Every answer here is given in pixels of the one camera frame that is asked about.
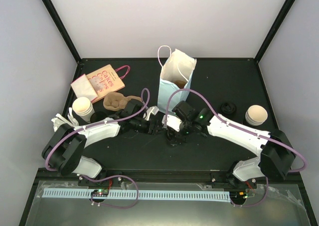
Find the brown pulp cup carrier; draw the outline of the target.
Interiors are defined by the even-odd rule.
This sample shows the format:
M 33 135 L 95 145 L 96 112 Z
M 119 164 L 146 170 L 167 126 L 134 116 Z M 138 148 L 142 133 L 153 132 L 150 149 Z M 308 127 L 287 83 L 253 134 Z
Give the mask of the brown pulp cup carrier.
M 174 84 L 179 87 L 179 88 L 184 88 L 184 86 L 187 84 L 186 81 L 183 81 L 183 80 L 177 80 L 174 82 Z

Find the light blue paper bag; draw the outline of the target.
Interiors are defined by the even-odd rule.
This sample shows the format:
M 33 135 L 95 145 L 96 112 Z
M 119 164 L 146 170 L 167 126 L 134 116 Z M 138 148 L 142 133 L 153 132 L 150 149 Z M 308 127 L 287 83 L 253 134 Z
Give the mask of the light blue paper bag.
M 162 113 L 166 112 L 166 106 L 169 104 L 168 111 L 171 112 L 173 107 L 180 101 L 185 101 L 189 95 L 186 89 L 191 87 L 192 75 L 195 70 L 197 59 L 188 56 L 186 53 L 169 46 L 169 57 L 162 63 L 158 58 L 161 66 L 159 77 L 159 93 L 158 93 L 158 108 Z M 186 81 L 184 88 L 177 87 L 174 82 L 177 80 Z

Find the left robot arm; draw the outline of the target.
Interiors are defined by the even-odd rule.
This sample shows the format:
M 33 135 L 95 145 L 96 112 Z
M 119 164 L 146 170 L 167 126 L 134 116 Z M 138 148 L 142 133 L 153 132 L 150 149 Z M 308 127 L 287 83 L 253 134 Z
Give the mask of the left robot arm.
M 159 112 L 158 107 L 152 106 L 141 111 L 142 108 L 140 101 L 130 100 L 124 109 L 101 121 L 84 126 L 64 123 L 55 130 L 41 155 L 48 160 L 48 167 L 62 176 L 74 173 L 96 178 L 102 166 L 94 159 L 83 156 L 86 147 L 129 130 L 149 135 L 160 131 L 160 122 L 151 118 Z

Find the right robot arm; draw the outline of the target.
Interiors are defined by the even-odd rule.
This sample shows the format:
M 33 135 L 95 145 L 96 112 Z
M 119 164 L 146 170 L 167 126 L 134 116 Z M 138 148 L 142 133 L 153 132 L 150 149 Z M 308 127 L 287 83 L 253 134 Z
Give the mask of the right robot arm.
M 242 182 L 258 177 L 284 181 L 296 158 L 283 131 L 253 129 L 221 114 L 214 115 L 208 108 L 197 111 L 185 101 L 179 102 L 172 114 L 165 114 L 162 124 L 169 141 L 184 142 L 191 133 L 198 133 L 225 139 L 253 153 L 254 158 L 231 167 L 230 173 Z

